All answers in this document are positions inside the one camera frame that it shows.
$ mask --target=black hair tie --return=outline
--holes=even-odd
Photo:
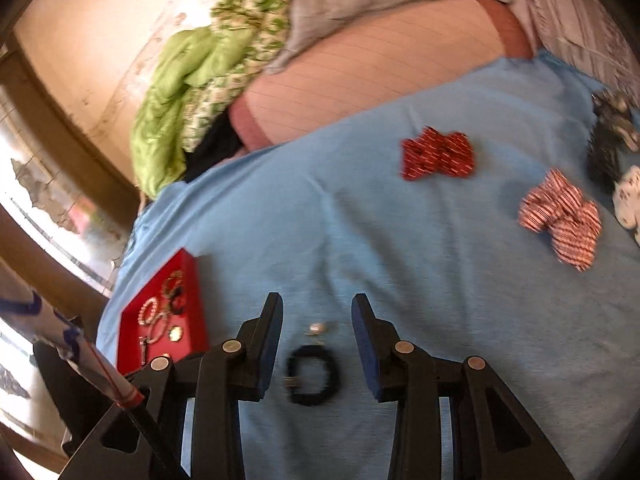
[[[302,386],[298,377],[298,360],[300,358],[313,357],[324,362],[324,368],[328,373],[328,381],[321,392],[316,394],[299,394],[297,389]],[[331,399],[340,389],[340,371],[334,355],[327,348],[320,345],[304,345],[291,353],[287,359],[287,377],[285,386],[290,391],[290,400],[302,406],[319,406]]]

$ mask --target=bed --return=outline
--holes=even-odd
[[[576,479],[594,478],[640,399],[640,252],[584,168],[591,92],[601,88],[545,51],[500,58],[168,186],[136,221],[98,348],[115,360],[121,310],[185,247],[212,343],[235,334],[268,292],[284,299],[271,388],[240,408],[247,478],[381,479],[395,409],[374,402],[360,367],[350,304],[364,292],[377,316],[433,356],[486,358]],[[401,139],[425,125],[468,134],[473,176],[399,176]],[[602,234],[586,272],[516,221],[551,167],[598,204]],[[330,325],[324,342],[344,380],[332,402],[306,408],[278,378],[316,321]]]

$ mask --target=gold watch face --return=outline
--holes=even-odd
[[[169,341],[178,342],[182,339],[182,327],[181,326],[172,326],[169,329]]]

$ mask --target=hair bow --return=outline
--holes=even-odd
[[[582,271],[591,267],[596,240],[602,231],[594,202],[582,199],[560,170],[553,168],[544,182],[520,204],[518,223],[537,233],[548,229],[558,259]]]
[[[402,141],[402,177],[414,180],[439,171],[449,176],[469,176],[474,170],[474,149],[465,134],[443,135],[427,127],[417,139]]]

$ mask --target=black cloth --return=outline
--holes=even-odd
[[[243,146],[242,140],[231,125],[227,107],[215,118],[195,151],[184,154],[187,169],[182,179],[185,182],[196,180],[221,160],[234,156]]]

